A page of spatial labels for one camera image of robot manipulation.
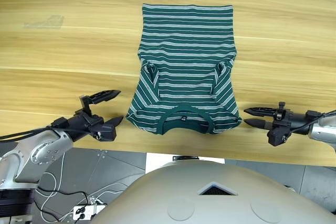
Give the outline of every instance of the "wire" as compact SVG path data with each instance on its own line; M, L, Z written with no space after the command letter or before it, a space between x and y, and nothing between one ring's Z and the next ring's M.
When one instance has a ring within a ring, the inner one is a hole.
M295 128L295 129L292 129L292 130L290 131L290 133L293 133L293 132L302 130L302 129L304 129L304 128L307 127L307 126L310 126L311 124L314 124L314 123L318 122L321 118L325 118L325 117L327 117L327 116L333 116L333 115L336 115L336 110L333 110L333 111L330 111L330 112L327 112L327 113L322 113L321 116L317 117L317 118L314 119L313 121L308 122L308 123L305 123L304 125L302 125L302 126L300 126L300 127L297 127L297 128Z
M58 185L57 190L60 189L60 187L61 187L61 183L62 183L63 168L64 168L64 159L65 159L65 153L63 154L63 157L62 157L61 174L60 174L59 185ZM42 204L41 210L43 210L43 208L44 208L45 204L48 202L48 200L49 200L51 197L55 196L56 194L57 194L57 193L54 193L54 194L51 193L51 194L47 197L47 199L46 199L46 200L44 201L44 203ZM55 222L56 222L56 221L48 221L48 220L46 220L46 219L44 218L44 216L43 216L43 212L42 212L42 211L40 212L40 216L41 216L42 220L43 220L44 222L46 222L46 223L55 223Z
M63 130L65 132L78 132L78 133L88 134L91 136L94 135L93 133L89 131L82 131L82 130L76 130L76 129L62 129L62 128L55 128L55 127L47 126L45 128L34 129L30 131L23 131L19 133L10 134L10 135L0 136L0 140L1 140L0 143L12 143L12 142L20 141L20 140L35 136L46 130ZM4 139L11 138L14 136L20 136L20 137L4 140Z
M31 131L25 131L25 132L19 132L19 133L15 133L15 134L11 134L11 135L6 135L6 136L0 136L0 143L12 143L12 142L16 142L16 141L20 141L32 136L35 136L43 131L46 131L46 128L43 129L35 129L35 130L31 130ZM9 140L2 140L2 139L7 139L13 136L20 136L17 138L13 138L13 139L9 139Z
M7 139L7 138L10 138L10 137L14 137L14 136L22 136L22 135L26 135L26 134L29 134L29 133L34 133L34 132L37 132L37 131L44 131L44 130L46 130L46 128L39 128L39 129L30 130L30 131L23 131L23 132L19 132L19 133L10 134L10 135L0 136L0 140Z
M42 210L39 206L38 206L38 204L37 204L37 202L34 200L34 203L35 203L35 205L36 205L36 207L37 207L37 209L38 210L40 210L41 212L43 212L43 213L45 213L45 214L47 214L47 215L51 215L51 216L53 216L58 222L60 221L52 212L47 212L47 211L44 211L44 210Z
M73 193L65 193L64 191L59 191L59 190L46 190L46 189L43 189L39 186L37 188L42 190L42 191L45 191L46 193L60 193L60 194L67 195L67 196L68 195L74 195L74 194L84 194L87 204L89 203L88 194L84 191L75 191Z
M54 174L52 174L52 173L49 173L49 172L45 172L45 173L43 173L43 174L48 174L48 175L50 175L53 179L54 179L54 182L55 182L55 185L57 185L57 180L56 180L56 177L54 176ZM43 197L45 197L45 198L48 198L50 195L45 195L45 194L43 194L43 193L41 193L39 190L37 190L37 189L35 189L35 191L38 193L38 194L40 194L41 196L43 196Z
M104 191L104 192L102 192L100 195L98 195L97 197L96 197L96 200L97 199L99 199L101 196L103 196L104 194L106 194L106 193L110 193L110 194L119 194L119 193L122 193L124 190L122 190L122 191Z

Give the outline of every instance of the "wood grain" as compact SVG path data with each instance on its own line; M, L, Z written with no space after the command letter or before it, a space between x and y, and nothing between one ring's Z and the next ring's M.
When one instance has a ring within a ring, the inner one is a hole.
M336 107L336 0L0 0L0 135L71 116L78 96L120 89L94 106L104 116L127 112L139 78L142 3L234 6L238 50L232 82L240 114L250 106L327 112ZM62 27L25 23L64 17ZM246 124L218 135L173 129L164 136L128 121L113 143L86 137L77 147L336 166L334 150L293 135L278 147Z

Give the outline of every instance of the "gray floor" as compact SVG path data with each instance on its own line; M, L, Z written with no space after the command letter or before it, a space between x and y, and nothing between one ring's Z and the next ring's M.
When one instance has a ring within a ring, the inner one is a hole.
M237 165L264 174L279 183L292 187L330 212L336 210L336 169L334 167L286 165L226 159Z
M14 146L15 144L2 144L0 156ZM144 174L145 162L146 155L144 153L73 148L65 156L60 189L67 192L83 190L92 194L96 190L116 182L130 185ZM262 173L292 187L299 194L313 200L329 211L336 210L336 169L333 167L273 164L232 159L226 159L225 162ZM58 186L61 159L53 163L48 171L55 175ZM46 189L53 189L54 184L55 182L50 175L44 175L40 183L41 187ZM121 191L124 189L125 186L122 185L111 185L93 196L97 197L105 190ZM108 193L100 199L108 204L118 195ZM45 197L40 195L37 195L36 199L40 206L46 200ZM82 199L84 199L84 196L81 194L72 196L57 194L50 198L44 209L61 217L70 212L73 206ZM35 206L33 211L33 223L45 224L46 222L41 219L40 212ZM45 215L45 218L48 221L54 221L48 215ZM69 215L63 223L74 223L72 216ZM79 221L78 223L86 224L89 221Z
M60 190L66 192L85 191L92 194L95 191L113 183L123 183L130 185L136 179L144 174L146 155L144 153L133 152L115 152L104 150L88 150L73 148L66 153L64 161L64 170ZM60 179L61 159L53 163L48 172L55 175L57 186ZM40 186L45 189L54 188L54 180L50 175L44 175L41 179ZM106 190L122 191L126 187L120 184L111 185L102 191L94 194L97 197ZM99 199L108 204L116 199L120 193L104 194ZM84 199L83 194L64 196L57 194L50 198L45 204L44 210L55 213L61 217L72 211L74 205ZM41 206L46 197L36 194L36 200ZM42 220L39 210L34 206L34 224L46 223ZM54 221L53 217L44 215L48 221ZM69 215L62 223L74 223L72 215ZM89 221L79 221L78 223L86 224Z

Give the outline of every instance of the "floor tile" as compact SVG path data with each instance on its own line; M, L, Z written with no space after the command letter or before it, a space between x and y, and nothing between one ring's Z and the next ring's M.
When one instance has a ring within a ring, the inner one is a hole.
M321 166L306 166L300 194L329 211L335 211L336 170Z

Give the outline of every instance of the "t-shirt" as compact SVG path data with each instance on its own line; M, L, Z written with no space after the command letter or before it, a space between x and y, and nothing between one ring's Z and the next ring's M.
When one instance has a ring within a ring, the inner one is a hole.
M230 80L233 7L143 4L140 80L127 119L164 134L216 134L242 122Z

